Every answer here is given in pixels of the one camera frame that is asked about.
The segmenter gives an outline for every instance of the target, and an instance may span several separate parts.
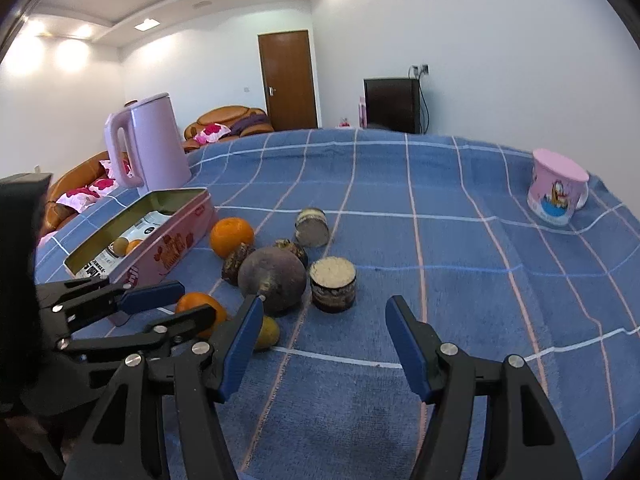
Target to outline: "pink flower cushion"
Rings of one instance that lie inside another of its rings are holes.
[[[91,191],[88,187],[79,187],[78,189],[72,189],[62,195],[57,203],[69,206],[71,209],[75,209],[79,213],[93,205],[98,199],[98,195],[95,191]]]
[[[89,190],[100,196],[107,196],[111,191],[118,189],[118,183],[112,178],[99,178],[89,185]]]
[[[203,146],[207,143],[216,142],[221,137],[224,137],[226,134],[230,134],[231,130],[225,126],[224,124],[208,124],[204,130],[202,130],[199,134],[193,137],[196,142]]]
[[[131,166],[129,165],[129,163],[126,160],[123,160],[123,163],[124,163],[124,169],[127,172],[127,176],[133,176],[133,173],[131,172]],[[107,178],[111,178],[111,179],[115,180],[116,176],[113,173],[113,168],[112,168],[112,165],[111,165],[111,161],[110,160],[101,160],[100,164],[104,168],[104,171],[107,173]]]

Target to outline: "blue gripper pad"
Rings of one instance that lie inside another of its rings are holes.
[[[159,306],[178,303],[184,295],[180,282],[164,282],[159,285],[137,286],[125,292],[118,302],[118,309],[127,314],[137,314]]]
[[[404,315],[395,298],[389,298],[385,309],[386,329],[394,343],[411,391],[417,394],[422,402],[425,402],[431,391],[427,382],[427,361],[422,355],[414,335],[409,330],[405,316],[409,315],[413,318],[409,322],[417,321],[408,307],[403,310],[405,311]]]
[[[222,381],[218,388],[219,402],[225,402],[240,388],[242,377],[262,328],[263,313],[262,300],[255,298],[226,353]]]

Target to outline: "black television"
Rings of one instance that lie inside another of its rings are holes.
[[[367,128],[420,132],[420,83],[410,78],[365,79]]]

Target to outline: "white wall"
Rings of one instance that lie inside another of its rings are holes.
[[[210,14],[123,49],[127,100],[169,92],[180,133],[212,108],[239,104],[266,110],[258,35],[287,30],[309,31],[318,101],[311,13],[302,3]]]
[[[640,215],[640,51],[606,0],[314,0],[324,124],[428,63],[430,132],[546,146]]]
[[[105,149],[124,103],[114,48],[19,37],[0,64],[0,177],[39,165],[54,179]]]

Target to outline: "wooden door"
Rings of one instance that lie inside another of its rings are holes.
[[[258,36],[267,111],[273,129],[317,128],[316,94],[306,30]]]

